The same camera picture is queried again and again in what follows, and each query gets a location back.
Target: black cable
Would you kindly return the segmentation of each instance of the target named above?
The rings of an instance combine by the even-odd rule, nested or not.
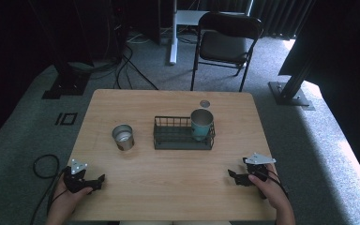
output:
[[[55,178],[55,181],[53,182],[53,187],[55,187],[55,185],[57,184],[57,181],[58,179],[60,179],[61,175],[63,174],[64,170],[62,170],[59,174],[57,174],[56,178]],[[46,215],[49,215],[49,210],[51,209],[51,206],[53,204],[53,202],[58,198],[60,197],[62,194],[64,194],[65,192],[67,191],[67,189],[65,191],[63,191],[62,193],[60,193],[57,197],[55,197],[53,199],[53,196],[54,196],[54,191],[52,190],[49,194],[49,199],[48,199],[48,207],[47,207],[47,210],[46,210]]]
[[[285,187],[282,186],[282,184],[280,183],[280,181],[278,181],[279,178],[278,178],[277,175],[276,175],[276,177],[278,178],[278,180],[276,180],[276,179],[274,179],[273,177],[271,177],[271,176],[269,176],[269,175],[266,175],[266,174],[264,174],[264,173],[262,173],[262,172],[259,172],[259,171],[256,171],[255,173],[258,173],[258,174],[260,174],[260,175],[263,175],[263,176],[267,177],[268,179],[274,181],[274,182],[275,182],[277,185],[279,185],[279,187],[282,189],[282,191],[283,191],[283,193],[285,194],[285,196],[286,196],[287,198],[289,198],[288,192],[285,190]]]
[[[52,175],[41,175],[37,172],[37,165],[38,162],[43,159],[43,158],[54,158],[56,161],[56,168],[55,168],[55,173]],[[49,190],[51,190],[52,186],[54,183],[56,183],[56,181],[58,180],[58,178],[60,177],[59,174],[59,168],[60,168],[60,160],[58,159],[57,156],[52,155],[52,154],[48,154],[48,155],[43,155],[41,157],[38,157],[37,159],[35,159],[34,161],[34,165],[33,165],[33,171],[34,171],[34,175],[36,175],[37,177],[41,178],[41,179],[52,179],[51,183],[49,184],[48,188],[45,190],[42,198],[39,200],[39,203],[37,204],[36,209],[34,210],[34,214],[31,218],[31,222],[30,224],[33,225],[34,221],[35,221],[35,217],[37,215],[37,212],[39,210],[39,207],[42,205],[43,200],[45,199],[46,195],[48,194]]]
[[[197,43],[197,41],[195,41],[195,40],[190,40],[190,39],[183,38],[183,37],[177,37],[177,39],[186,44],[196,44]]]
[[[130,89],[133,89],[133,85],[131,84],[129,74],[128,74],[128,64],[127,64],[127,68],[125,69],[125,73],[127,74],[127,83],[129,84]]]
[[[148,83],[150,83],[156,90],[158,90],[158,88],[157,88],[150,80],[148,80],[148,78],[146,78],[146,77],[144,76],[144,74],[142,74],[142,73],[139,71],[139,69],[136,68],[136,66],[134,66],[134,64],[133,64],[129,59],[127,59],[127,60],[128,60],[129,63],[136,69],[136,71],[139,73],[139,75],[144,78],[145,81],[147,81]]]
[[[115,83],[113,84],[113,88],[115,88],[115,85],[118,84],[119,89],[122,89],[122,88],[121,88],[121,85],[120,85],[120,83],[119,83],[119,75],[120,75],[122,69],[124,68],[124,66],[126,66],[128,63],[130,63],[130,64],[133,66],[133,68],[136,69],[136,71],[139,73],[139,75],[144,78],[145,81],[147,81],[148,83],[150,83],[156,90],[158,90],[158,88],[157,88],[150,80],[148,80],[148,78],[146,78],[146,77],[139,71],[139,69],[130,61],[131,57],[133,56],[133,50],[132,50],[128,45],[126,45],[126,47],[130,50],[130,57],[127,58],[124,54],[122,55],[122,56],[126,59],[126,62],[124,63],[124,65],[122,65],[122,66],[119,68],[119,70],[118,70],[118,72],[117,72],[117,74],[116,74]]]
[[[272,171],[269,171],[269,172],[272,173],[274,176],[276,176],[277,179],[278,179],[278,181],[279,181],[279,176],[278,176],[276,173],[274,173],[274,172],[272,172]]]
[[[63,192],[61,192],[59,195],[57,195],[54,199],[52,199],[52,202],[51,202],[51,205],[52,205],[52,203],[54,203],[54,201],[56,200],[56,199],[58,199],[58,197],[60,197],[60,196],[62,196],[64,193],[66,193],[68,191],[68,189],[66,189],[66,190],[64,190]]]
[[[113,69],[112,71],[108,72],[107,74],[101,75],[99,77],[90,77],[89,81],[99,80],[105,77],[110,76],[111,74],[116,73],[116,69]]]
[[[130,57],[129,58],[131,58],[133,56],[133,51],[130,49]],[[121,87],[121,84],[119,83],[119,75],[121,74],[121,71],[122,71],[122,69],[124,68],[124,66],[126,65],[128,63],[128,59],[127,59],[127,61],[126,62],[124,62],[124,64],[119,68],[119,70],[117,71],[117,73],[116,73],[116,76],[115,76],[115,82],[113,83],[113,89],[115,89],[115,85],[116,84],[118,84],[118,88],[119,89],[122,89],[122,87]]]
[[[71,67],[75,72],[89,74],[89,73],[94,73],[94,72],[104,72],[104,71],[111,70],[117,64],[118,64],[117,60],[113,59],[110,63],[107,63],[107,64],[99,66],[99,67],[90,67],[90,68],[81,68],[81,67],[76,67],[76,66],[71,66]]]

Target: dark wall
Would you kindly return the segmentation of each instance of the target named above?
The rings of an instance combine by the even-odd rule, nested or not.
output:
[[[125,34],[113,27],[120,16],[113,13],[111,0],[0,1],[0,127],[46,67],[62,71],[58,68],[67,62],[93,65],[91,54],[96,59],[119,57],[116,38]],[[108,43],[107,37],[110,45],[98,45]]]
[[[360,0],[317,0],[280,74],[297,76],[314,51],[307,80],[320,86],[360,162]]]
[[[0,127],[36,74],[50,64],[35,30],[30,8],[0,1]]]

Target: wire basket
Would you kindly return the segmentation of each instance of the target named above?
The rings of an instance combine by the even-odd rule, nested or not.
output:
[[[211,150],[215,138],[215,125],[201,141],[192,136],[191,118],[182,116],[156,116],[154,123],[155,149]]]

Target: chair backrest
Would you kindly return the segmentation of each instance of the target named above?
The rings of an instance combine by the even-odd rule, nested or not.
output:
[[[199,31],[216,30],[219,33],[240,38],[257,40],[263,32],[262,22],[246,15],[234,15],[220,12],[207,12],[198,22]]]

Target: chair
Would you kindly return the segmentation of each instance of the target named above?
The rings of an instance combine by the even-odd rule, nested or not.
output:
[[[238,70],[233,76],[238,76],[245,65],[244,77],[239,88],[239,92],[242,92],[253,48],[262,32],[262,22],[253,17],[220,12],[204,14],[198,22],[198,40],[192,69],[191,91],[194,89],[195,72],[198,70],[198,65],[206,64],[237,68]]]

